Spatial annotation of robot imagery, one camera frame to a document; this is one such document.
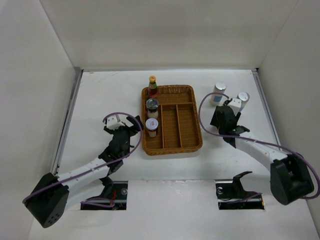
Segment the clear lid salt grinder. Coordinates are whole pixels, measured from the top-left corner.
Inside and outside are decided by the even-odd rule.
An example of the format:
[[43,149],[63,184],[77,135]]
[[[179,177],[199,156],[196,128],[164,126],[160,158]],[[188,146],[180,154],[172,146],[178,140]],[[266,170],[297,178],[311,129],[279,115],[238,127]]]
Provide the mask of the clear lid salt grinder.
[[158,114],[159,101],[156,98],[150,98],[146,101],[147,108],[147,117],[157,119]]

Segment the orange label white lid jar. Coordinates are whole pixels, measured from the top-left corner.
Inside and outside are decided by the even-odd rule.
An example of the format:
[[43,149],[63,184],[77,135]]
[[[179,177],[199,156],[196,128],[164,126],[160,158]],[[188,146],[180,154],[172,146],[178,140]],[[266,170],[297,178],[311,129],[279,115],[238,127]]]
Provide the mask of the orange label white lid jar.
[[145,122],[145,127],[148,132],[148,135],[151,138],[155,138],[157,136],[157,129],[159,126],[159,122],[155,118],[148,118]]

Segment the red sauce bottle yellow cap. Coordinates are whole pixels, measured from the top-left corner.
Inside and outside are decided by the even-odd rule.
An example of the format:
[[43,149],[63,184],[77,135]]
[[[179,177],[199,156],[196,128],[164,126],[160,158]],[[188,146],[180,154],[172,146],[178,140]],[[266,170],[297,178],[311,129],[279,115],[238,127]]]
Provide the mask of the red sauce bottle yellow cap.
[[148,84],[148,96],[152,99],[156,99],[158,96],[158,88],[156,83],[156,77],[151,75],[149,77],[149,84]]

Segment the white peppercorn jar blue label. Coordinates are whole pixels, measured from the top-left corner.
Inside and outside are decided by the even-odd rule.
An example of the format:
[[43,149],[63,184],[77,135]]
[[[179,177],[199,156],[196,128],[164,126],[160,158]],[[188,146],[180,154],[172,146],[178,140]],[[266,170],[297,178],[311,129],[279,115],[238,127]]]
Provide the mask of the white peppercorn jar blue label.
[[223,81],[218,81],[214,85],[213,92],[214,94],[211,96],[210,103],[215,107],[218,106],[221,102],[221,99],[223,97],[223,94],[225,93],[225,90],[227,89],[227,85]]

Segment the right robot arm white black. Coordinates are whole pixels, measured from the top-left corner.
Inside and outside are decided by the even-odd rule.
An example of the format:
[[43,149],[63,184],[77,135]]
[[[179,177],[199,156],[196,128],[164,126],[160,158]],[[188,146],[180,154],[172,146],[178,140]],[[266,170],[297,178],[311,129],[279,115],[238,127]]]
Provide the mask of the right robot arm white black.
[[217,106],[210,125],[218,129],[223,140],[263,165],[270,172],[270,191],[282,205],[309,199],[315,187],[311,166],[298,153],[279,145],[255,139],[250,130],[238,125],[241,114],[227,105]]

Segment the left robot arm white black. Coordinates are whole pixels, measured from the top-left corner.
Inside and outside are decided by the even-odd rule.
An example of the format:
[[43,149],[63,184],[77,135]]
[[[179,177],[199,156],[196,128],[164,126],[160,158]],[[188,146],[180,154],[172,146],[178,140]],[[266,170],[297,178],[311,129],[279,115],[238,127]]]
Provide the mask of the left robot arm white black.
[[35,188],[22,203],[45,229],[54,225],[73,205],[81,209],[115,210],[117,195],[110,175],[122,165],[137,146],[131,145],[131,137],[143,134],[140,116],[126,114],[127,125],[121,121],[121,113],[109,114],[103,119],[104,131],[112,136],[104,151],[89,163],[63,174],[43,175]]

